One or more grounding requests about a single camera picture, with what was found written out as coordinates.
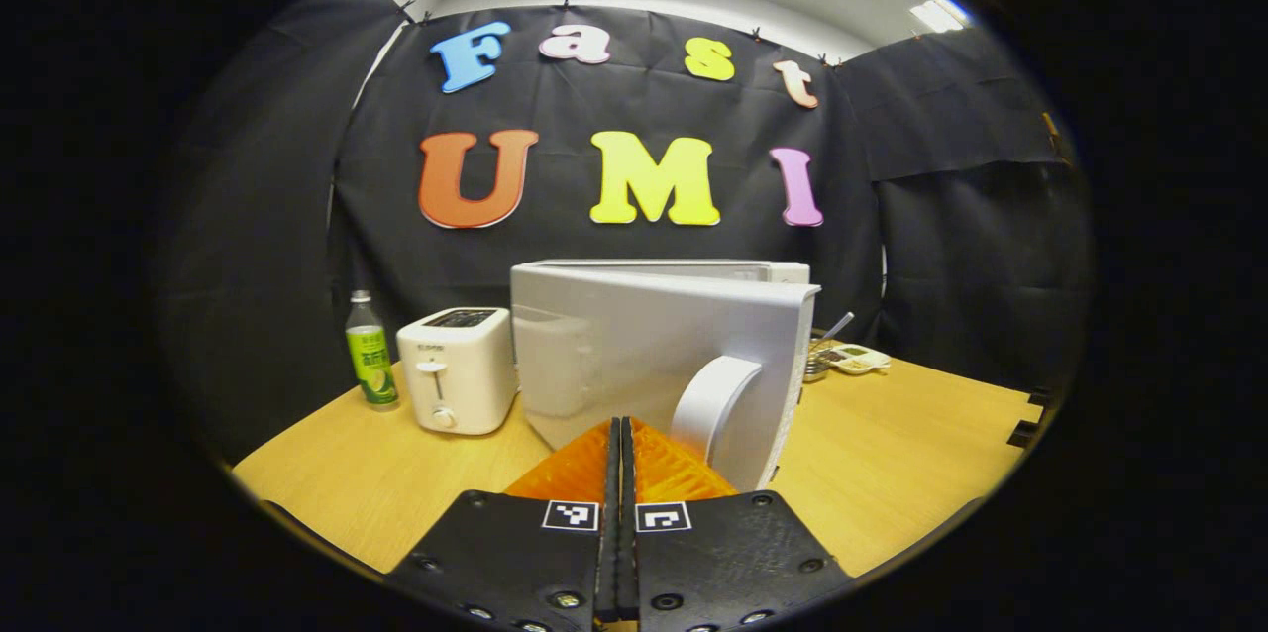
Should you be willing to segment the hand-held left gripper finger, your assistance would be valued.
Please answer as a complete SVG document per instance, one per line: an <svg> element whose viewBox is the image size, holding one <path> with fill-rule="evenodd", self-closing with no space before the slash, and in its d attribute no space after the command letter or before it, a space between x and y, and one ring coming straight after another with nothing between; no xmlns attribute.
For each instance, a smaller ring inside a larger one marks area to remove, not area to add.
<svg viewBox="0 0 1268 632"><path fill-rule="evenodd" d="M483 631L596 631L620 621L623 424L598 430L597 501L459 492L385 586Z"/></svg>
<svg viewBox="0 0 1268 632"><path fill-rule="evenodd" d="M621 610L640 631L773 631L852 591L853 577L770 490L637 500L621 420Z"/></svg>

